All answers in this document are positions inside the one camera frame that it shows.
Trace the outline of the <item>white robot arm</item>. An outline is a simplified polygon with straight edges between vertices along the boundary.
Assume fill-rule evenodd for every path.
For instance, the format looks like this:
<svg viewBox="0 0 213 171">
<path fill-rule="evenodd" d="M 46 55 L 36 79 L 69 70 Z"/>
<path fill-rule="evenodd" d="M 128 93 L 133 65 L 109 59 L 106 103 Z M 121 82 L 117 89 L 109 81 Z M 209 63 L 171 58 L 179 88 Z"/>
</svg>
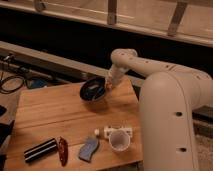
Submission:
<svg viewBox="0 0 213 171">
<path fill-rule="evenodd" d="M 199 171 L 192 112 L 213 100 L 213 77 L 179 64 L 115 49 L 106 80 L 116 87 L 129 70 L 145 78 L 139 96 L 144 171 Z"/>
</svg>

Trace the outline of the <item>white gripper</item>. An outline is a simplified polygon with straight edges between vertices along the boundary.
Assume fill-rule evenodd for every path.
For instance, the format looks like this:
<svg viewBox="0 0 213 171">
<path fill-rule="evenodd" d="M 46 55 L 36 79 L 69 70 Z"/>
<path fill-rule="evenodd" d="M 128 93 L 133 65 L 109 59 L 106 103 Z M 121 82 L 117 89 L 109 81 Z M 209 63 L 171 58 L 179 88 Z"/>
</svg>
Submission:
<svg viewBox="0 0 213 171">
<path fill-rule="evenodd" d="M 106 76 L 105 87 L 108 90 L 115 88 L 122 82 L 123 76 L 124 76 L 124 73 L 120 69 L 111 68 Z"/>
</svg>

